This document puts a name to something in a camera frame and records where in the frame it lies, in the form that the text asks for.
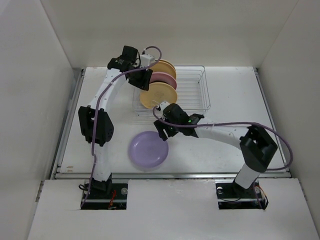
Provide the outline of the pink plastic plate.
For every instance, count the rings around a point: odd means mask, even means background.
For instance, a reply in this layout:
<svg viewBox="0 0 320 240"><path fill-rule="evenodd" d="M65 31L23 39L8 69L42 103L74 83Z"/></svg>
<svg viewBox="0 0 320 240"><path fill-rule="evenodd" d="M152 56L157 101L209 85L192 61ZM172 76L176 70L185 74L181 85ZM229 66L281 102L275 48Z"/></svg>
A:
<svg viewBox="0 0 320 240"><path fill-rule="evenodd" d="M173 87L175 90L177 89L177 81L176 79L168 73L165 72L153 72L150 78L150 84L155 82L166 83Z"/></svg>

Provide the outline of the yellow plastic plate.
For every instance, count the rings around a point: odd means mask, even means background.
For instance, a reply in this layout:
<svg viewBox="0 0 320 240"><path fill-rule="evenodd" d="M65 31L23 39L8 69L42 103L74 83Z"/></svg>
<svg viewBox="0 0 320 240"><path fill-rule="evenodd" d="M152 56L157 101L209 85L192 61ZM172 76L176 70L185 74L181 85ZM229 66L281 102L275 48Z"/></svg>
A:
<svg viewBox="0 0 320 240"><path fill-rule="evenodd" d="M170 104L176 103L178 94L176 90L167 83L153 82L149 84L148 91L142 90L140 92L139 100L145 108L152 109L162 102L168 102Z"/></svg>

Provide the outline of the beige plastic plate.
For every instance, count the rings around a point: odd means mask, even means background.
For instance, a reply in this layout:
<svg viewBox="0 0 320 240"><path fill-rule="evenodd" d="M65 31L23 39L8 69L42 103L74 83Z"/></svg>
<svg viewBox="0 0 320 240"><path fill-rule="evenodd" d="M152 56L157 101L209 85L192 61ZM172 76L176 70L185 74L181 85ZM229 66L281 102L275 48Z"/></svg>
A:
<svg viewBox="0 0 320 240"><path fill-rule="evenodd" d="M162 72L170 75L170 66L160 61L156 63L154 66L152 66L150 69L153 70L153 72Z"/></svg>

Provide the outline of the purple plastic plate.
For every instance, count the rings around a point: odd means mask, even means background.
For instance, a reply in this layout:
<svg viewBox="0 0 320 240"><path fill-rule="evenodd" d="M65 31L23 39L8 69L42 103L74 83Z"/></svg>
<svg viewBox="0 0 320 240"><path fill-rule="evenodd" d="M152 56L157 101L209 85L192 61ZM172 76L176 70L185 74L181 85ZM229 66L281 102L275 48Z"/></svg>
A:
<svg viewBox="0 0 320 240"><path fill-rule="evenodd" d="M131 164L140 171L158 169L169 155L169 144L156 131L143 131L132 138L128 145Z"/></svg>

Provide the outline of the cream plastic plate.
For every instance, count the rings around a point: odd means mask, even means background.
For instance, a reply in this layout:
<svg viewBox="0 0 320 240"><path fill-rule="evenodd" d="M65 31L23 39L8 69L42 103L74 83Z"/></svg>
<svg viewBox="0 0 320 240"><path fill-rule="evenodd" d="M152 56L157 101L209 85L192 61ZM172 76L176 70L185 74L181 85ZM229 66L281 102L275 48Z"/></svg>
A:
<svg viewBox="0 0 320 240"><path fill-rule="evenodd" d="M170 75L174 78L174 79L176 79L177 78L177 71L176 71L176 68L175 68L175 66L171 63L171 62L169 62L169 61L167 61L167 60L165 60L165 59L161 59L160 60L160 62L161 63L165 63L165 64L167 64L168 66L170 66L169 67L169 73L170 73Z"/></svg>

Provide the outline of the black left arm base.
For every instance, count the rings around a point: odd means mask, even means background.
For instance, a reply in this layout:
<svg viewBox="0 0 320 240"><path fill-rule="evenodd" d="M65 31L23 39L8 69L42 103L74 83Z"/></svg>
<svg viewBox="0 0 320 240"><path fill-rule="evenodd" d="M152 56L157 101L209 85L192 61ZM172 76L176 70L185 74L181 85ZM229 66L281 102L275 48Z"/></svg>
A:
<svg viewBox="0 0 320 240"><path fill-rule="evenodd" d="M126 210L129 191L128 182L114 182L110 177L107 181L87 181L80 184L82 191L81 210Z"/></svg>

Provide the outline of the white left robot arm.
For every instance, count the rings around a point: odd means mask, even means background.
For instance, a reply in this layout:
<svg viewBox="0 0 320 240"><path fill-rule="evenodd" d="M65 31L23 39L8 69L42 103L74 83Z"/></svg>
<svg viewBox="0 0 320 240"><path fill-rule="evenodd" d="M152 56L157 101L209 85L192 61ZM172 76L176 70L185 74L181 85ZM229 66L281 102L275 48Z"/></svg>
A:
<svg viewBox="0 0 320 240"><path fill-rule="evenodd" d="M100 198L107 198L112 192L107 143L111 141L115 128L109 116L110 108L125 83L148 90L153 73L151 67L156 62L153 55L140 53L136 48L125 45L121 55L107 64L105 78L91 102L78 110L80 131L91 145L93 156L87 191L94 191Z"/></svg>

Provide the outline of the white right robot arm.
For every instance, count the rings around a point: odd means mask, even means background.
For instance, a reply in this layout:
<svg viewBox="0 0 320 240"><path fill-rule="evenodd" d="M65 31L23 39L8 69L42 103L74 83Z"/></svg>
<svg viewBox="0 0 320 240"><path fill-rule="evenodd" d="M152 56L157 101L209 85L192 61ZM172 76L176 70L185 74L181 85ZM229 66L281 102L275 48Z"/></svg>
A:
<svg viewBox="0 0 320 240"><path fill-rule="evenodd" d="M233 146L242 153L244 164L232 183L232 193L243 197L250 191L261 173L267 171L278 145L258 123L214 123L202 114L188 115L178 104L162 102L153 107L153 123L159 137L166 141L181 133L200 139L210 139Z"/></svg>

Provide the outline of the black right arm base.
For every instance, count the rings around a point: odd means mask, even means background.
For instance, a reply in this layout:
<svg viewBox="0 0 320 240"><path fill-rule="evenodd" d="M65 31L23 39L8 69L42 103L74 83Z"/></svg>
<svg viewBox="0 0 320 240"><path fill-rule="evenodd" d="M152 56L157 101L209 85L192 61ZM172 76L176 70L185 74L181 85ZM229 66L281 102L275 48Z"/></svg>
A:
<svg viewBox="0 0 320 240"><path fill-rule="evenodd" d="M256 180L248 189L233 182L215 184L220 210L266 210L269 199Z"/></svg>

